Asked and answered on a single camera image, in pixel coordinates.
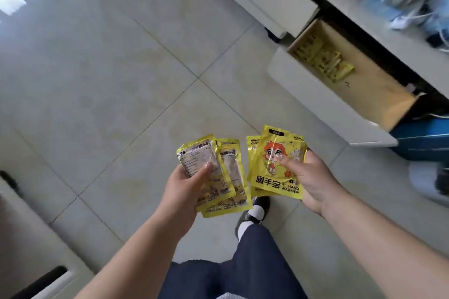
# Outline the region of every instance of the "dark pants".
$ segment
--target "dark pants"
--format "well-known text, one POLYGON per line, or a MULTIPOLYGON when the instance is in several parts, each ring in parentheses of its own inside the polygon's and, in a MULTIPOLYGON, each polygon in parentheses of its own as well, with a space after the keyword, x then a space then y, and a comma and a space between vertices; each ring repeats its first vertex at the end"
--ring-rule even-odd
POLYGON ((159 299, 215 299, 226 292, 247 299, 307 299, 270 232, 258 224, 247 228, 232 260, 173 263, 159 299))

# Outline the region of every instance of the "hand warmer packet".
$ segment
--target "hand warmer packet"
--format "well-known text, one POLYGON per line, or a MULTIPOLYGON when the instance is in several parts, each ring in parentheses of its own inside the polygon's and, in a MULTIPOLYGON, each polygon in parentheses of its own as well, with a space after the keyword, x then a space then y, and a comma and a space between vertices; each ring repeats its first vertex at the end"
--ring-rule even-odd
POLYGON ((248 168, 248 182, 250 183, 251 186, 251 197, 256 197, 256 196, 273 196, 273 195, 278 195, 276 193, 273 193, 271 191, 265 190, 265 189, 261 189, 261 188, 257 188, 256 186, 253 186, 251 184, 251 174, 252 174, 252 169, 253 169, 253 165, 255 162, 255 153, 257 150, 257 145, 259 143, 259 140, 261 139, 260 136, 247 136, 246 137, 246 146, 248 148, 248 164, 249 164, 249 168, 248 168))
POLYGON ((177 155, 188 177, 194 176, 209 161, 215 167, 210 173, 210 179, 203 185, 203 194, 196 206, 197 211, 235 195, 231 178, 225 170, 222 157, 218 154, 217 142, 213 134, 182 145, 177 149, 177 155))
POLYGON ((307 144, 302 136, 268 125, 264 126, 255 153, 251 186, 302 199, 303 188, 298 178, 279 164, 278 157, 283 155, 304 161, 306 151, 307 144))
POLYGON ((220 146, 218 151, 223 158, 225 169, 231 177, 236 194, 232 198, 220 201, 217 204, 202 210, 204 217, 217 217, 219 215, 237 211, 245 211, 253 207, 251 195, 245 179, 245 172, 242 166, 240 142, 234 140, 234 143, 220 146))

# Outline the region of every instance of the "hand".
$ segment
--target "hand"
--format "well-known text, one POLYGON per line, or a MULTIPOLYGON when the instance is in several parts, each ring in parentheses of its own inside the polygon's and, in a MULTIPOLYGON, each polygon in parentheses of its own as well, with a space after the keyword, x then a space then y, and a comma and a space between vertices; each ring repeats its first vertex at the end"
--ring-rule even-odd
POLYGON ((322 215, 323 207, 341 194, 348 194, 332 172, 313 151, 307 150, 304 162, 283 156, 279 163, 296 174, 304 187, 303 203, 322 215))
POLYGON ((213 163, 208 162, 194 176, 187 178, 182 166, 178 165, 168 178, 164 195, 153 216, 167 226, 167 232, 173 234, 175 239, 180 240, 194 224, 201 187, 213 170, 213 163))

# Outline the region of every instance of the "blue box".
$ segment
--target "blue box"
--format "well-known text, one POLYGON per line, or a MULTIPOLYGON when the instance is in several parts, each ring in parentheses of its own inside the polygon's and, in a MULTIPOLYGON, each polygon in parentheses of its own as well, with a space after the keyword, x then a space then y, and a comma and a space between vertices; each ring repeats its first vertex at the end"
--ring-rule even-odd
POLYGON ((449 162, 449 119, 400 124, 390 134, 399 142, 391 149, 406 160, 449 162))

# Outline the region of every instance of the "right hand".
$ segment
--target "right hand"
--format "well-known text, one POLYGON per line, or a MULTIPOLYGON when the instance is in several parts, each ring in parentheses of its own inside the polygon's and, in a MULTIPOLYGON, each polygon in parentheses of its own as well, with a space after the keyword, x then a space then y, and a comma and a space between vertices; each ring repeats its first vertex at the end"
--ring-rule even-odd
POLYGON ((304 187, 303 203, 315 213, 322 215, 323 207, 342 194, 348 194, 335 179, 332 172, 311 149, 307 150, 304 162, 284 156, 278 159, 287 170, 296 174, 304 187))

